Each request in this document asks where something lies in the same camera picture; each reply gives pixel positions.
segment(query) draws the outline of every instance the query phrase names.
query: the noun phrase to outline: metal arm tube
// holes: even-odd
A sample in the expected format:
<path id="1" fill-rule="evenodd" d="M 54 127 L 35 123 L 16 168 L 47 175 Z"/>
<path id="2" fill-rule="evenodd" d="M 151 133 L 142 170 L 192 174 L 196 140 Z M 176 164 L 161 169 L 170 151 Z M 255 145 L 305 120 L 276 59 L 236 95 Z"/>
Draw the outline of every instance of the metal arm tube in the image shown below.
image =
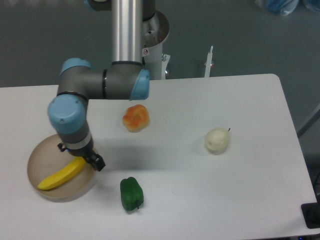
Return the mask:
<path id="1" fill-rule="evenodd" d="M 112 62 L 142 63 L 142 3 L 112 1 Z"/>

